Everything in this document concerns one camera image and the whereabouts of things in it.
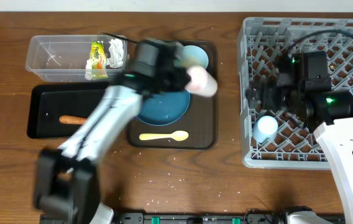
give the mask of clear plastic container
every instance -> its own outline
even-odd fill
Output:
[[[92,41],[103,41],[104,51],[109,55],[109,41],[115,39],[108,35],[37,35],[30,41],[26,58],[26,70],[34,72],[47,82],[90,82],[86,72],[100,74],[102,70],[85,69],[89,59]],[[111,81],[117,72],[125,69],[127,63],[127,43],[124,46],[123,66],[106,69],[107,79],[92,81]]]

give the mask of spoon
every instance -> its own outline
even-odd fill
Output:
[[[176,141],[183,141],[189,137],[189,133],[186,131],[175,131],[171,134],[152,134],[152,133],[144,133],[139,135],[139,139],[142,141],[145,140],[153,140],[153,139],[161,139],[161,138],[172,138]]]

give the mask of yellow snack package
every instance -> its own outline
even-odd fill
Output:
[[[91,46],[91,52],[89,54],[89,60],[92,63],[92,69],[98,69],[102,71],[93,71],[93,79],[107,78],[106,74],[106,54],[103,50],[103,43],[93,41]]]

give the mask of wooden table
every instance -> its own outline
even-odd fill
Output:
[[[38,223],[32,207],[37,153],[64,139],[26,135],[30,93],[43,81],[25,69],[35,35],[95,34],[140,40],[209,40],[218,48],[218,142],[208,151],[139,149],[122,133],[100,168],[102,193],[112,208],[158,213],[245,213],[306,205],[342,213],[328,171],[248,169],[242,164],[236,37],[246,17],[346,17],[307,13],[0,12],[0,223]]]

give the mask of spoon handle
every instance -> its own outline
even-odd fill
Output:
[[[172,136],[171,134],[151,134],[151,133],[144,133],[139,135],[139,139],[142,141],[161,139],[161,138],[172,138]]]

